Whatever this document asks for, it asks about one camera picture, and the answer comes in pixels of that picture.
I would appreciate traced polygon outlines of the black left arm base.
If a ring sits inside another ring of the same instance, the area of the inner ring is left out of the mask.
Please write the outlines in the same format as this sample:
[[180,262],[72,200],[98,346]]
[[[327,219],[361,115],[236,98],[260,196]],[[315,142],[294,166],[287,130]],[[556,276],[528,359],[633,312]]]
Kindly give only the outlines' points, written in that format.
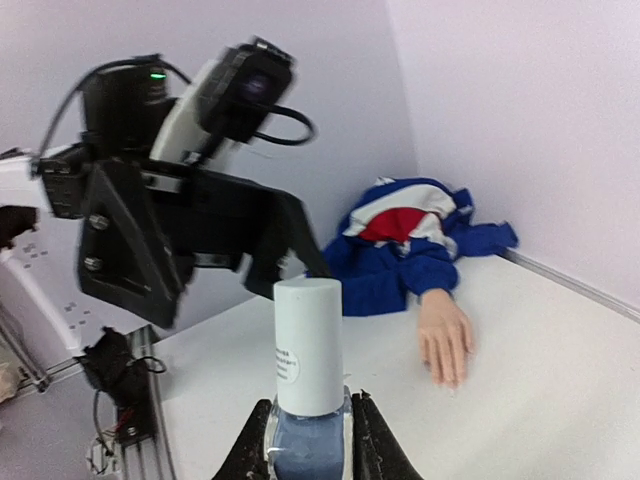
[[156,433],[151,403],[151,374],[162,374],[165,364],[150,355],[135,357],[127,338],[111,327],[102,328],[102,336],[83,350],[75,360],[97,394],[111,398],[117,410],[116,437],[131,443]]

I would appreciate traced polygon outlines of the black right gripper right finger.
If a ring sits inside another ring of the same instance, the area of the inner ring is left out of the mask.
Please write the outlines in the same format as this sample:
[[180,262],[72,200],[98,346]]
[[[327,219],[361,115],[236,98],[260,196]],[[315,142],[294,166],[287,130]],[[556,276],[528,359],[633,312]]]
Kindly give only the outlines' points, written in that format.
[[413,467],[372,396],[351,396],[354,415],[353,478],[356,480],[423,480]]

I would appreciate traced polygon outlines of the blue nail polish bottle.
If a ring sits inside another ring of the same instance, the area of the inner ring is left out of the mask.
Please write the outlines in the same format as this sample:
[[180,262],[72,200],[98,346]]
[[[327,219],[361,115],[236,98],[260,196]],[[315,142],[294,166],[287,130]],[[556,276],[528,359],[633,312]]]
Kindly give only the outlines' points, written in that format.
[[344,389],[343,405],[319,417],[304,417],[270,408],[263,440],[269,477],[278,480],[352,480],[354,413],[351,392]]

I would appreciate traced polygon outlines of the blue white red jacket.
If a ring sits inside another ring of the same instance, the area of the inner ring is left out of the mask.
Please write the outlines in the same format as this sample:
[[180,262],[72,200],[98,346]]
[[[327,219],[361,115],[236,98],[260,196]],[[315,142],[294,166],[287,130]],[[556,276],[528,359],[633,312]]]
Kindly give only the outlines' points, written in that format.
[[431,178],[380,177],[343,217],[323,255],[343,287],[343,313],[406,310],[409,295],[456,288],[461,257],[501,255],[518,246],[507,223],[472,221],[468,189]]

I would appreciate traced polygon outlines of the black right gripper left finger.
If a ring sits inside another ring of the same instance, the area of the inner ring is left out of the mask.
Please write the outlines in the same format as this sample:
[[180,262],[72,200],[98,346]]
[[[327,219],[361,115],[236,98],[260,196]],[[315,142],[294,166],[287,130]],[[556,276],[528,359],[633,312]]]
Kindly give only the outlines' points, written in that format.
[[259,400],[246,420],[230,452],[213,480],[267,480],[268,463],[263,451],[264,435],[272,402]]

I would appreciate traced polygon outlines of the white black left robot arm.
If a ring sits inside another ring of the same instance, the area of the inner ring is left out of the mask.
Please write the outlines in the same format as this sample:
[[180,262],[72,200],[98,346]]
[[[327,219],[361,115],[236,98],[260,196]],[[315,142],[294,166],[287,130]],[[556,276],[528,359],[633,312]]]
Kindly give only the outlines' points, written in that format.
[[230,48],[177,98],[173,72],[158,55],[94,68],[73,88],[84,104],[77,143],[2,159],[2,249],[39,213],[80,220],[81,291],[163,329],[197,268],[234,271],[249,258],[244,287],[265,298],[288,254],[329,277],[302,202],[229,175],[222,157],[228,142],[261,138],[270,115],[303,120],[279,103],[292,58],[264,42]]

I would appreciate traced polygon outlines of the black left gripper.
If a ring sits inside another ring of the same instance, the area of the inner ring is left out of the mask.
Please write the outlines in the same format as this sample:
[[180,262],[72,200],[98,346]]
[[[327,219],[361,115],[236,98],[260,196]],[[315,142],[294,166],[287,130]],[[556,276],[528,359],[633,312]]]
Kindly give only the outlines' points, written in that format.
[[290,193],[151,160],[141,164],[141,173],[107,160],[90,174],[79,287],[159,328],[174,327],[195,267],[236,270],[249,256],[244,287],[272,299],[289,252],[312,277],[333,277],[302,201]]

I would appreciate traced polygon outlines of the aluminium table front rail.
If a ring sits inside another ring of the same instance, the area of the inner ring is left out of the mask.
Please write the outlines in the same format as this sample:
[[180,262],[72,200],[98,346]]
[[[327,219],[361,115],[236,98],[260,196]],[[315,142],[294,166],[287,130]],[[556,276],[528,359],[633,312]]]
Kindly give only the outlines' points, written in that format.
[[127,335],[104,327],[80,360],[94,389],[96,440],[113,469],[93,464],[97,477],[175,479],[162,415],[159,376],[168,371],[154,354],[149,326]]

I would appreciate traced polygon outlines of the mannequin hand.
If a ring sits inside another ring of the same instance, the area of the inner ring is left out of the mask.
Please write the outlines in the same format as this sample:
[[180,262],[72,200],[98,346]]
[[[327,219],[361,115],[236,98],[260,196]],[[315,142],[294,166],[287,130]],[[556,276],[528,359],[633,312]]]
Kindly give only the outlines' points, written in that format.
[[446,290],[429,290],[420,300],[417,332],[422,361],[434,383],[455,389],[467,377],[467,358],[474,348],[471,322]]

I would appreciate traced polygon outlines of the white nail polish cap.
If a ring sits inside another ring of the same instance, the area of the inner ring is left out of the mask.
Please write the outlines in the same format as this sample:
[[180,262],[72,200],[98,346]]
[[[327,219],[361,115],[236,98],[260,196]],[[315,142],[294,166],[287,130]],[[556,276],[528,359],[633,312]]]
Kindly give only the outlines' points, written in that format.
[[343,403],[342,287],[300,277],[274,286],[277,398],[281,409],[320,417]]

